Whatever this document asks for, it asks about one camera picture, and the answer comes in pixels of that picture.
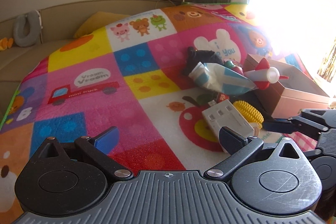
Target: sofa backrest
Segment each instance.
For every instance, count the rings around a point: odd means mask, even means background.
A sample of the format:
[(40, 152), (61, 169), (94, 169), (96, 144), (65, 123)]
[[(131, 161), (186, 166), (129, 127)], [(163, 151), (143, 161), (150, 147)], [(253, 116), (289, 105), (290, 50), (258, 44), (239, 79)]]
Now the sofa backrest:
[[(165, 0), (91, 0), (49, 7), (39, 11), (43, 29), (38, 43), (73, 38), (80, 25), (95, 12), (136, 15), (170, 6), (173, 4)], [(0, 22), (0, 39), (13, 37), (14, 20)]]

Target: orange plush toy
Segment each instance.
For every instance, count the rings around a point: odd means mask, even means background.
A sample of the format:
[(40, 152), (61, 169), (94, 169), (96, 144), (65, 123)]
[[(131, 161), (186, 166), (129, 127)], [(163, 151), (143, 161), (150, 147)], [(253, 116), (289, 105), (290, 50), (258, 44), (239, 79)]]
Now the orange plush toy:
[(6, 37), (0, 39), (0, 51), (4, 51), (13, 46), (13, 38), (7, 39)]

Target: blue polka dot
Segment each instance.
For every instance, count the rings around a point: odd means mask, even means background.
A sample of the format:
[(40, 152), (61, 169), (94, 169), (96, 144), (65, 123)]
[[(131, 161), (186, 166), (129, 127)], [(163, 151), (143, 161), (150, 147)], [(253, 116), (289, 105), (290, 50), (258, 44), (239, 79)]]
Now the blue polka dot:
[(120, 57), (121, 61), (128, 61), (129, 58), (130, 58), (130, 57), (129, 57), (128, 54), (123, 54), (123, 55)]
[(39, 135), (43, 138), (46, 138), (48, 136), (50, 136), (51, 134), (51, 127), (50, 126), (43, 126), (41, 127), (40, 131), (39, 131)]
[(144, 50), (137, 50), (136, 51), (136, 55), (139, 56), (139, 57), (144, 57), (146, 54), (146, 52)]
[(141, 65), (145, 68), (148, 68), (152, 65), (152, 63), (150, 63), (149, 61), (143, 61), (143, 62), (141, 62)]
[(62, 129), (65, 132), (72, 132), (77, 127), (77, 124), (74, 121), (68, 121), (62, 125)]
[(135, 67), (134, 67), (133, 65), (128, 65), (128, 66), (125, 68), (125, 70), (127, 70), (127, 71), (133, 71), (133, 70), (135, 70)]

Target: brown bear nose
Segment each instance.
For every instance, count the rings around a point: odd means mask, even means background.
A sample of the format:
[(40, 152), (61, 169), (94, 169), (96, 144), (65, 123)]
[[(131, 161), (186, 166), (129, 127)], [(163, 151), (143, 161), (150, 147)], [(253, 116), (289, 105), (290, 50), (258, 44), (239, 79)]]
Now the brown bear nose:
[(1, 168), (1, 177), (5, 178), (8, 175), (9, 167), (8, 165), (5, 165), (3, 168)]

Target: truck wheel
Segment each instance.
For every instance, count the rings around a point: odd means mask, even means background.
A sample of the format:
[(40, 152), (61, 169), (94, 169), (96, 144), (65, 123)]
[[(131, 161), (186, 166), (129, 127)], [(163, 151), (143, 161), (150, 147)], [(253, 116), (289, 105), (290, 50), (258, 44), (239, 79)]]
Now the truck wheel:
[(65, 99), (58, 99), (55, 102), (53, 102), (53, 106), (59, 106), (65, 102)]
[(116, 88), (114, 88), (114, 87), (111, 87), (111, 86), (108, 86), (108, 87), (106, 87), (106, 88), (103, 88), (103, 92), (105, 93), (105, 94), (112, 94), (112, 93), (115, 93), (117, 91), (117, 89)]

